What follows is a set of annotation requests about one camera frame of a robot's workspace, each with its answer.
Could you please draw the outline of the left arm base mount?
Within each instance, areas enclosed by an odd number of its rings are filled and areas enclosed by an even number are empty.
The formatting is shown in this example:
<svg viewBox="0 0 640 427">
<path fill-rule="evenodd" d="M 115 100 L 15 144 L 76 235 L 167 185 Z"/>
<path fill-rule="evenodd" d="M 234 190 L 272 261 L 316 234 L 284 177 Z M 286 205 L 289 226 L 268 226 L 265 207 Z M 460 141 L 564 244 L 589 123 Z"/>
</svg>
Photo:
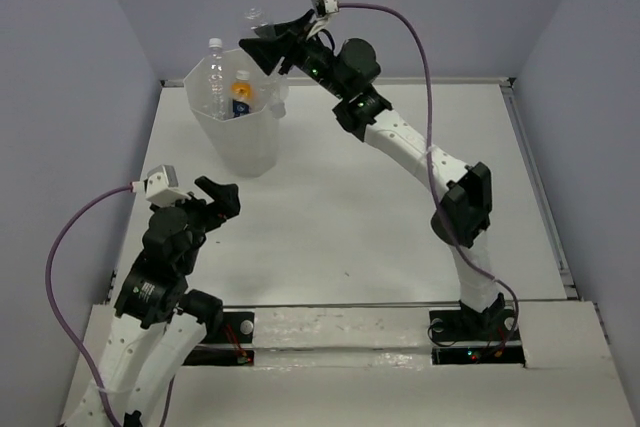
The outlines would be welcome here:
<svg viewBox="0 0 640 427">
<path fill-rule="evenodd" d="M 184 366 L 242 367 L 254 364 L 255 313 L 225 311 L 222 324 L 191 351 Z"/>
</svg>

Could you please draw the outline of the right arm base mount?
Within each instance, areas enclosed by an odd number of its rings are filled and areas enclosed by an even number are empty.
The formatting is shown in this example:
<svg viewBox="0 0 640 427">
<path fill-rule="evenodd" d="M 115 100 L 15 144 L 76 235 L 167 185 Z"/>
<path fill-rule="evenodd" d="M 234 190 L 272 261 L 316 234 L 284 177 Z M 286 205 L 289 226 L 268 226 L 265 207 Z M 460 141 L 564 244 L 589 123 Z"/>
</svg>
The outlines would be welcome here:
<svg viewBox="0 0 640 427">
<path fill-rule="evenodd" d="M 526 364 L 519 331 L 502 345 L 513 324 L 512 309 L 499 315 L 495 327 L 480 333 L 472 333 L 460 320 L 459 310 L 429 312 L 427 336 L 432 344 L 433 365 Z"/>
</svg>

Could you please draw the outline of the clear white capped bottle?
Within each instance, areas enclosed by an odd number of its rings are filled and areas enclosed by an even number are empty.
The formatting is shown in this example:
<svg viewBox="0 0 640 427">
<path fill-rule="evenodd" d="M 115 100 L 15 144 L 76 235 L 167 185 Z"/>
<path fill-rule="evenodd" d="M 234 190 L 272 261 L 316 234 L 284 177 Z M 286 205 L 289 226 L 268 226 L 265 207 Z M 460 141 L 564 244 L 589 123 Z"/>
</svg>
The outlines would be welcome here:
<svg viewBox="0 0 640 427">
<path fill-rule="evenodd" d="M 223 121 L 227 117 L 227 97 L 223 70 L 224 49 L 221 39 L 209 39 L 206 60 L 208 65 L 209 111 L 214 119 Z"/>
</svg>

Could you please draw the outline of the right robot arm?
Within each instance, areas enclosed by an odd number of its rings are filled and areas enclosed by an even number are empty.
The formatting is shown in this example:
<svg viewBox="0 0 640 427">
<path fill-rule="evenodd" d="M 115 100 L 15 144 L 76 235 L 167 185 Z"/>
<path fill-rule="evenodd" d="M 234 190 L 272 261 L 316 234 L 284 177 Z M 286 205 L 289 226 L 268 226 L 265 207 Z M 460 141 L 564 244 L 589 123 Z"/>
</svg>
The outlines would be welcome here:
<svg viewBox="0 0 640 427">
<path fill-rule="evenodd" d="M 449 246 L 460 285 L 458 309 L 434 315 L 432 331 L 446 342 L 494 337 L 509 311 L 488 253 L 490 169 L 450 156 L 430 132 L 413 129 L 373 85 L 381 72 L 374 47 L 361 38 L 340 47 L 323 43 L 326 23 L 308 11 L 293 21 L 260 26 L 240 39 L 237 51 L 264 74 L 284 76 L 292 68 L 306 74 L 338 99 L 333 113 L 346 132 L 425 186 L 435 207 L 431 228 Z"/>
</svg>

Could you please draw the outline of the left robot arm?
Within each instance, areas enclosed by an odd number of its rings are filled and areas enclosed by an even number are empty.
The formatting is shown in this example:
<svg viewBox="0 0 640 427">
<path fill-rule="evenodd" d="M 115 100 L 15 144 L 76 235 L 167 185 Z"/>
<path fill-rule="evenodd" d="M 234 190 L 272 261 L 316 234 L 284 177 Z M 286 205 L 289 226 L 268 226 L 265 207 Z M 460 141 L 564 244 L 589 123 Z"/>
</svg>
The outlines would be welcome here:
<svg viewBox="0 0 640 427">
<path fill-rule="evenodd" d="M 220 333 L 222 301 L 189 288 L 187 278 L 208 233 L 238 214 L 238 200 L 189 195 L 152 211 L 101 359 L 68 426 L 144 425 L 190 352 Z"/>
</svg>

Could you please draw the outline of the orange labelled plastic bottle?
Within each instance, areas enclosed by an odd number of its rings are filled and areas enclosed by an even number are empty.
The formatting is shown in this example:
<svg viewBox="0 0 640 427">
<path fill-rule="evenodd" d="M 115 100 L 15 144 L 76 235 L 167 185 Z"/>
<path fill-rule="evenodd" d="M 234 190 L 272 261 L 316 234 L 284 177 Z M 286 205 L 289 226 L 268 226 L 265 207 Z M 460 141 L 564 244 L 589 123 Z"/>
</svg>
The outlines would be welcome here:
<svg viewBox="0 0 640 427">
<path fill-rule="evenodd" d="M 253 89 L 251 74 L 247 70 L 238 70 L 231 84 L 231 113 L 233 118 L 251 113 L 253 103 Z"/>
</svg>

